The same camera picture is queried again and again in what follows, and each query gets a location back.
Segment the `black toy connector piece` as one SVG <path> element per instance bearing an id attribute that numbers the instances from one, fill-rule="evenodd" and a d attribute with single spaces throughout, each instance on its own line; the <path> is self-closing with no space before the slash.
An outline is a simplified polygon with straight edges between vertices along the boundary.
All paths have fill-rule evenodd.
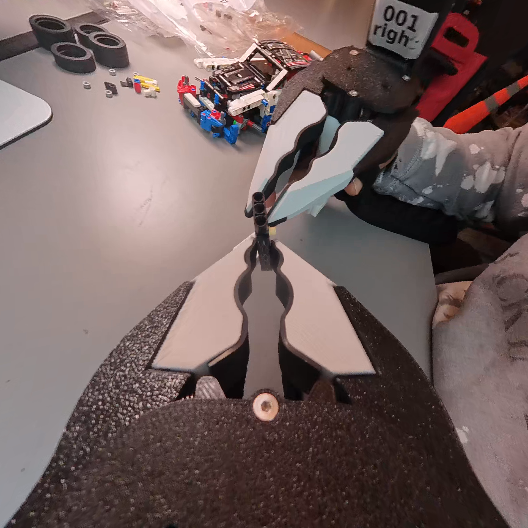
<path id="1" fill-rule="evenodd" d="M 271 240 L 276 235 L 276 227 L 270 227 L 267 234 L 256 234 L 255 244 L 262 271 L 273 269 L 271 258 Z"/>

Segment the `clear plastic bags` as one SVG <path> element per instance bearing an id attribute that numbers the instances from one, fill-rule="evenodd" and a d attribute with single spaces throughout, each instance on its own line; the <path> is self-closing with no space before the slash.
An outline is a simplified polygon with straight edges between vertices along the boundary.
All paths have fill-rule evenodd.
<path id="1" fill-rule="evenodd" d="M 265 1 L 89 1 L 130 31 L 177 37 L 198 57 L 241 57 L 253 43 L 280 40 L 300 29 Z"/>

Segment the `grey desk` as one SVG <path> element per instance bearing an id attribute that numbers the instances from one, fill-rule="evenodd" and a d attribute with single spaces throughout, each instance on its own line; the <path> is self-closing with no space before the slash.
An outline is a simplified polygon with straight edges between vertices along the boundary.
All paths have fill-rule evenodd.
<path id="1" fill-rule="evenodd" d="M 215 141 L 188 119 L 176 82 L 195 51 L 109 22 L 129 71 L 59 69 L 36 49 L 1 61 L 1 80 L 45 100 L 53 117 L 1 149 L 1 527 L 48 465 L 77 400 L 119 341 L 181 283 L 251 232 L 243 215 L 262 136 Z M 83 88 L 83 82 L 91 89 Z M 280 241 L 346 287 L 430 373 L 436 303 L 429 249 L 375 228 L 335 199 Z"/>

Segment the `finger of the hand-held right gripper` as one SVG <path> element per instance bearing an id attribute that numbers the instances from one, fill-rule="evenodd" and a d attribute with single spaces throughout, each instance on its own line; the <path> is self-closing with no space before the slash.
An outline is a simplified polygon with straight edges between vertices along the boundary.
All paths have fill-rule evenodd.
<path id="1" fill-rule="evenodd" d="M 279 177 L 293 167 L 300 149 L 320 137 L 326 117 L 327 109 L 320 96 L 304 90 L 269 126 L 250 184 L 246 217 L 253 216 L 253 195 L 257 192 L 265 198 L 271 195 Z"/>
<path id="2" fill-rule="evenodd" d="M 304 212 L 318 215 L 327 200 L 353 179 L 356 165 L 383 135 L 372 122 L 343 123 L 329 149 L 310 162 L 306 175 L 283 189 L 268 213 L 268 224 L 276 226 Z"/>

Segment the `person's right forearm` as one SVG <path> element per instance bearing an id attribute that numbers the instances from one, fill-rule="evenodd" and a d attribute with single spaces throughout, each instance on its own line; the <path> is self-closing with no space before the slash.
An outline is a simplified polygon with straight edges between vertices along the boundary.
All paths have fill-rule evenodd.
<path id="1" fill-rule="evenodd" d="M 527 232 L 527 124 L 456 134 L 416 118 L 373 190 L 464 222 Z"/>

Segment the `toy brick car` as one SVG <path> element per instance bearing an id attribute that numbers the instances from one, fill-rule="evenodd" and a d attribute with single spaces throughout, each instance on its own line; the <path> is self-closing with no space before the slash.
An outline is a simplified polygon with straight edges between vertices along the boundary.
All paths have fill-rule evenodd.
<path id="1" fill-rule="evenodd" d="M 182 76 L 178 100 L 202 130 L 234 145 L 247 129 L 267 132 L 286 82 L 313 60 L 322 57 L 281 40 L 252 43 L 240 58 L 195 59 L 208 76 L 197 76 L 197 84 Z"/>

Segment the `red plastic frame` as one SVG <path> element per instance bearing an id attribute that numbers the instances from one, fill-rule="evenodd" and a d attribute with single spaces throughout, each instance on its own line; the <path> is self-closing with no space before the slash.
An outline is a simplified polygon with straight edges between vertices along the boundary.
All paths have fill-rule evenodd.
<path id="1" fill-rule="evenodd" d="M 449 13 L 428 51 L 427 58 L 443 68 L 432 78 L 417 104 L 419 117 L 432 122 L 486 62 L 476 52 L 478 28 L 459 13 Z"/>

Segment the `book stand with white base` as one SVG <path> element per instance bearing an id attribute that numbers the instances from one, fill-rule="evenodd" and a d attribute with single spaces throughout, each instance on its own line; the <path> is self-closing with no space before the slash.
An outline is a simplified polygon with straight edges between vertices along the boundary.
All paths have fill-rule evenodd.
<path id="1" fill-rule="evenodd" d="M 45 126 L 52 116 L 46 101 L 1 80 L 1 149 Z"/>

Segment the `orange striped bar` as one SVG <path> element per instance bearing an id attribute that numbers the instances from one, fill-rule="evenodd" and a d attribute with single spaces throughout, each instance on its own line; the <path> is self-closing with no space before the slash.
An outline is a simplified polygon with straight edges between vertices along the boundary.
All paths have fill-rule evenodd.
<path id="1" fill-rule="evenodd" d="M 483 101 L 453 115 L 445 122 L 443 127 L 456 134 L 465 134 L 526 87 L 527 76 L 524 76 L 506 88 L 498 90 Z"/>

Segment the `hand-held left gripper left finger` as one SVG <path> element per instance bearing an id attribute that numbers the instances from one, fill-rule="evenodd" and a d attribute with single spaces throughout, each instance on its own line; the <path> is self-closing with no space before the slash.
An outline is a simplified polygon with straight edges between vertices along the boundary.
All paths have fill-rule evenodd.
<path id="1" fill-rule="evenodd" d="M 151 367 L 187 373 L 192 382 L 214 377 L 226 397 L 241 399 L 249 361 L 248 317 L 256 265 L 250 235 L 199 274 L 166 331 Z"/>

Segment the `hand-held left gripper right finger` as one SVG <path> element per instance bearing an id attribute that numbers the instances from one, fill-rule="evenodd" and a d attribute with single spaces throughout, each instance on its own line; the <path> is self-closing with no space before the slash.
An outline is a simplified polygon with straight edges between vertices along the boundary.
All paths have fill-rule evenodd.
<path id="1" fill-rule="evenodd" d="M 319 380 L 374 375 L 335 283 L 281 242 L 271 245 L 271 263 L 284 308 L 278 347 L 284 397 L 303 399 Z"/>

